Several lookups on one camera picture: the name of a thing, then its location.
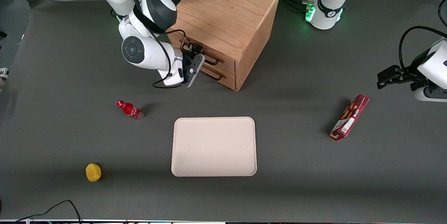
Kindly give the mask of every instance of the green led light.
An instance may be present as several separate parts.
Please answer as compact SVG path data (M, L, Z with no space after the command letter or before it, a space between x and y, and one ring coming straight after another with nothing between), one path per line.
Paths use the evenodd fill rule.
M306 20L311 21L313 18L313 14L315 14L315 7L312 7L306 14Z
M340 14L338 15L337 21L340 20L340 17L342 16L343 8L340 10Z

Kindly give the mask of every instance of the power cord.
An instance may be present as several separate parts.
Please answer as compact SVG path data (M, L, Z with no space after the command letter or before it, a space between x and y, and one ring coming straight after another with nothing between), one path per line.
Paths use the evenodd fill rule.
M138 0L134 0L134 1L135 1L135 5L136 5L137 9L138 9L141 13L143 13L142 10L141 10L141 6L139 5L139 1L138 1ZM169 70L168 70L168 73L166 74L166 76L165 76L163 79L154 82L154 83L152 84L152 87L154 87L154 88L158 88L158 89L173 89L173 88L181 87L183 84L179 84L179 85L177 85L177 86L169 86L169 87L159 87L159 86L156 86L156 84L158 84L158 83L160 83L160 82L163 82L164 80L166 80L166 79L169 77L169 74L171 74L171 60L169 59L169 54L168 54L168 52L166 52L166 49L163 47L163 44L161 44L161 41L155 36L154 32L153 32L152 30L150 30L148 27L146 27L146 28L147 28L147 30L150 32L150 34L152 35L152 37L157 41L158 45L160 45L161 49L163 49L163 52L164 52L164 54L166 55L166 59L168 60L168 66L169 66Z
M410 31L415 30L415 29L428 30L428 31L431 31L437 35L444 37L444 38L447 38L447 34L441 32L439 30L436 30L434 28L429 28L429 27L425 27L425 26L415 26L415 27L407 29L407 31L405 31L405 33L402 35L401 41L399 42L399 63L401 64L401 69L404 71L404 73L407 75L407 77L409 77L412 81L420 82L420 80L416 79L414 76L409 75L407 68L404 66L404 60L402 60L402 44L404 43L405 36L407 36L407 34Z
M51 208L49 208L48 210L46 210L46 212L43 213L43 214L30 215L30 216L27 216L27 217L18 219L17 221L14 221L14 224L19 223L19 222L23 221L24 219L33 218L33 217L36 217L36 216L44 216L44 215L47 214L49 211L51 211L53 208L57 207L58 205L60 205L60 204L62 204L62 203L64 203L64 202L69 202L69 203L73 206L73 208L75 209L75 212L76 212L76 216L78 217L79 224L82 224L81 216L79 215L79 212L78 212L77 208L75 207L75 205L73 204L73 202L72 202L71 200L64 200L64 201L62 201L62 202L59 202L59 203L57 203L56 205L54 205L54 206L52 206Z
M297 8L296 6L294 6L294 5L292 5L291 3L289 3L289 2L292 2L292 3L295 3L295 4L302 4L301 3L301 1L296 1L296 0L285 0L285 2L286 2L286 4L288 5L288 6L290 6L290 7L292 7L293 9L295 9L295 10L297 10L297 11L300 11L300 12L306 12L306 10L304 10L304 9L299 9L299 8Z
M306 10L297 8L296 6L292 5L292 3L295 3L295 4L302 4L300 1L296 1L296 0L284 0L284 3L286 3L288 6L292 7L292 8L295 9L296 11L303 12L303 13L306 12Z
M442 9L442 6L443 6L443 4L444 4L445 1L446 1L446 0L442 0L441 3L439 4L439 7L438 7L438 16L439 16L439 19L441 20L441 22L447 27L447 23L444 21L444 19L442 18L442 15L441 15L441 9Z

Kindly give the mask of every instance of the barcode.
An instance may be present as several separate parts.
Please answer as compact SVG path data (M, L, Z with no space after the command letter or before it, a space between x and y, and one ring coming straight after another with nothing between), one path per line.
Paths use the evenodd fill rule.
M354 122L354 119L351 117L348 122L346 122L345 126L342 128L342 132L346 133L348 132L349 128L351 128L352 123Z

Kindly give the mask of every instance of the red bottle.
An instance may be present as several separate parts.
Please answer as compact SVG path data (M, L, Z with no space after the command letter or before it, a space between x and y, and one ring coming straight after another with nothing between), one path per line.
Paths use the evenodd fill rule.
M116 105L123 110L124 114L128 115L129 117L135 118L137 121L141 120L144 117L141 109L135 107L132 103L125 103L120 100L116 103Z

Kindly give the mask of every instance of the yellow sponge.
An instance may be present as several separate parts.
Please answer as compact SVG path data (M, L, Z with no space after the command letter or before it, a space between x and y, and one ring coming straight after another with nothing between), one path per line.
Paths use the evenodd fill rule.
M99 165L91 162L85 168L85 174L87 175L88 181L95 182L101 178L101 168L99 168Z

